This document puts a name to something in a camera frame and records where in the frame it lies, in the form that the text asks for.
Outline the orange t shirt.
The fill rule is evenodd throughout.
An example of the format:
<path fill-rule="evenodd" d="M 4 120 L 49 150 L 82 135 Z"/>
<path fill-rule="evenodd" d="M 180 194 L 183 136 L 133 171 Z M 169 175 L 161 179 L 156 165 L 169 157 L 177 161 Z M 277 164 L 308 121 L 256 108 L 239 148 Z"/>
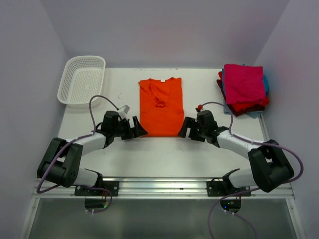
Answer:
<path fill-rule="evenodd" d="M 140 123 L 148 137 L 176 137 L 184 121 L 182 78 L 139 81 Z"/>

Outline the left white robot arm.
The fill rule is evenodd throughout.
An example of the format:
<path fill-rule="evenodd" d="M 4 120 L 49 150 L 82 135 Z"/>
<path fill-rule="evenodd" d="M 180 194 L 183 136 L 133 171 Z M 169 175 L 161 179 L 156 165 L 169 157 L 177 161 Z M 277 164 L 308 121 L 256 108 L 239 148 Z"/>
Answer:
<path fill-rule="evenodd" d="M 148 134 L 136 116 L 133 117 L 133 124 L 131 127 L 130 120 L 118 112 L 107 111 L 103 121 L 94 124 L 90 134 L 68 140 L 54 138 L 37 169 L 37 177 L 40 179 L 37 193 L 45 193 L 58 186 L 81 186 L 94 196 L 101 194 L 104 189 L 102 174 L 80 168 L 81 159 L 91 152 L 108 147 L 117 137 L 128 140 Z"/>

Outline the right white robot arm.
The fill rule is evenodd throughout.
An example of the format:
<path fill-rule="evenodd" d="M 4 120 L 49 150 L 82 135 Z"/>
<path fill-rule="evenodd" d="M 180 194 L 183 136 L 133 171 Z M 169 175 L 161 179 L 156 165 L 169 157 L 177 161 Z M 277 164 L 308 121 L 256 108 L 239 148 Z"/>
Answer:
<path fill-rule="evenodd" d="M 209 187 L 222 190 L 226 195 L 231 196 L 250 187 L 269 193 L 295 175 L 276 141 L 253 141 L 235 135 L 228 127 L 218 126 L 211 111 L 200 111 L 196 118 L 186 117 L 178 136 L 227 149 L 249 161 L 249 169 L 237 168 L 208 182 Z"/>

